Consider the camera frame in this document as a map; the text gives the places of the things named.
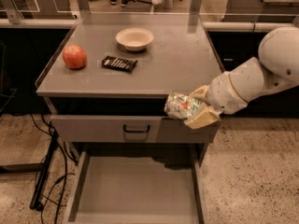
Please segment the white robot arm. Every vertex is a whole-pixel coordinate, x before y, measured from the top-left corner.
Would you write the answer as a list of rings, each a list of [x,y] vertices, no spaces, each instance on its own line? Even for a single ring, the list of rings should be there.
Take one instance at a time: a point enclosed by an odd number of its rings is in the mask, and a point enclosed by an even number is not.
[[[215,77],[209,85],[190,96],[201,101],[195,114],[184,124],[199,129],[246,108],[265,95],[299,84],[299,28],[280,27],[269,32],[258,47],[258,55],[232,71]]]

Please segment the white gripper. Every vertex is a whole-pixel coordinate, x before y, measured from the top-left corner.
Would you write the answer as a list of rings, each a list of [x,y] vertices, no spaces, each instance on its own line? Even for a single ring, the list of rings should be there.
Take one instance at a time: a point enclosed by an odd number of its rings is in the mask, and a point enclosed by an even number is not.
[[[192,117],[184,121],[184,124],[193,130],[219,121],[221,112],[232,115],[248,105],[235,91],[229,72],[215,77],[209,86],[203,85],[192,91],[189,96],[204,102]]]

